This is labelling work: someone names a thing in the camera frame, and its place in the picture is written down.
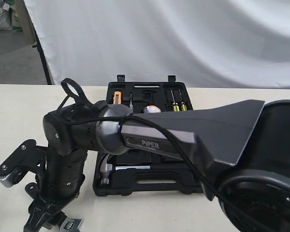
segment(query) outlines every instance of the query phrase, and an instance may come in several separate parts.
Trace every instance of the tool case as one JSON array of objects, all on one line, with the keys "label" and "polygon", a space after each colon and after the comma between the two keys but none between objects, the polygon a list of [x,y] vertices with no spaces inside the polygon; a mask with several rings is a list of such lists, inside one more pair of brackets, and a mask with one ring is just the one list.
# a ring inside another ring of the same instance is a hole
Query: tool case
[{"label": "tool case", "polygon": [[[125,75],[118,75],[117,82],[110,82],[108,85],[106,101],[109,104],[113,104],[117,91],[121,92],[121,104],[128,107],[132,96],[134,113],[144,113],[144,108],[149,105],[157,106],[162,112],[173,111],[173,97],[179,108],[183,101],[187,110],[192,110],[185,84],[176,82],[174,75],[168,76],[168,82],[126,82]],[[97,156],[93,180],[93,190],[97,196],[127,196],[134,191],[178,190],[184,194],[203,192],[199,180],[194,179],[184,162],[139,149],[130,149],[125,154],[110,156],[107,163],[114,167],[150,165],[151,169],[129,168],[112,171],[109,183],[101,185],[100,166],[106,155],[98,153]]]}]

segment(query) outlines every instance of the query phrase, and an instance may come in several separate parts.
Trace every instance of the white backdrop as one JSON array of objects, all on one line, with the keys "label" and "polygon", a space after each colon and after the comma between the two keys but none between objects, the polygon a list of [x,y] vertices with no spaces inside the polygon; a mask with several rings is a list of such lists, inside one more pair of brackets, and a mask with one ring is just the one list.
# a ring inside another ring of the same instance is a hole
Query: white backdrop
[{"label": "white backdrop", "polygon": [[25,3],[56,84],[290,88],[290,0]]}]

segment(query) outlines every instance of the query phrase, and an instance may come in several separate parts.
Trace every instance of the case latch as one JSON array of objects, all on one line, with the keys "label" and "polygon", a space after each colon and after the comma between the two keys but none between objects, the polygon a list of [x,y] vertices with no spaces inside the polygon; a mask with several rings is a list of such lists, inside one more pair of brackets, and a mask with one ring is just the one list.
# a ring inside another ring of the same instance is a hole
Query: case latch
[{"label": "case latch", "polygon": [[117,81],[119,82],[125,82],[126,76],[123,74],[117,75]]},{"label": "case latch", "polygon": [[176,82],[176,76],[175,75],[168,75],[168,82]]}]

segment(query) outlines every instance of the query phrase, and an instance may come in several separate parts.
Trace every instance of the table surface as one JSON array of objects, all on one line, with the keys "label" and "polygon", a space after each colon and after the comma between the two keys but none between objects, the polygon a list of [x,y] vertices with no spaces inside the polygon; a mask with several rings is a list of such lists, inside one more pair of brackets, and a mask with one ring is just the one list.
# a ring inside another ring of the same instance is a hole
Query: table surface
[{"label": "table surface", "polygon": [[[84,87],[84,91],[95,102],[105,98],[107,87]],[[282,89],[189,88],[188,92],[194,109],[247,99],[267,102],[290,99],[290,90]],[[47,145],[42,118],[55,110],[64,97],[60,86],[0,85],[0,164],[26,139]],[[69,217],[84,220],[81,232],[238,231],[224,216],[217,200],[210,202],[202,194],[170,191],[135,192],[126,197],[95,196],[92,190],[95,159],[96,152],[90,152],[80,196],[64,210]],[[31,203],[24,187],[32,181],[34,175],[27,174],[12,188],[0,184],[0,232],[22,231]]]}]

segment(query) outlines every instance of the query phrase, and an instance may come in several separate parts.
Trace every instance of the hammer head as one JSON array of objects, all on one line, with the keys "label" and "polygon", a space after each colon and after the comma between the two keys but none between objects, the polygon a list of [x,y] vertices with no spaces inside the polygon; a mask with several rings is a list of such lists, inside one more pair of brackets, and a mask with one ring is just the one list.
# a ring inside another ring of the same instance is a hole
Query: hammer head
[{"label": "hammer head", "polygon": [[100,186],[110,184],[109,176],[113,171],[113,165],[110,163],[107,163],[109,158],[110,158],[110,154],[107,154],[106,156],[104,156],[101,166],[100,166],[100,174],[102,176]]}]

